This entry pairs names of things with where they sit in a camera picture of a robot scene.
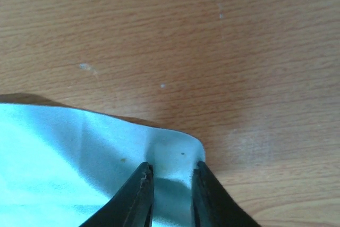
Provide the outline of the light blue cleaning cloth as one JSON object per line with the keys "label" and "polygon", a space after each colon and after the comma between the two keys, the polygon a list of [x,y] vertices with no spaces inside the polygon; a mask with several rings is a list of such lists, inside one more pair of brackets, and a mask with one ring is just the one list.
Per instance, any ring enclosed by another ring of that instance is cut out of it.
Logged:
{"label": "light blue cleaning cloth", "polygon": [[154,167],[153,226],[191,226],[195,137],[57,106],[1,104],[1,226],[79,226],[142,163]]}

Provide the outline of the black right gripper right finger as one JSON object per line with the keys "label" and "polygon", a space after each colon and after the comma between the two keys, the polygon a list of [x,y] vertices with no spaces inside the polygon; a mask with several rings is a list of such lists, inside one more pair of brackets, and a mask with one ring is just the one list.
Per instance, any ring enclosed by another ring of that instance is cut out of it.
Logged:
{"label": "black right gripper right finger", "polygon": [[229,195],[207,164],[197,163],[192,176],[192,226],[259,226]]}

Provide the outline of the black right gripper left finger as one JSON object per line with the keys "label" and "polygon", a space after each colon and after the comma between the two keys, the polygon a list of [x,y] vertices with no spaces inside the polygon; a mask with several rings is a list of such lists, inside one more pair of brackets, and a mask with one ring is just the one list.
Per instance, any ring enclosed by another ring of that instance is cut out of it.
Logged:
{"label": "black right gripper left finger", "polygon": [[141,163],[113,198],[81,226],[152,226],[154,171]]}

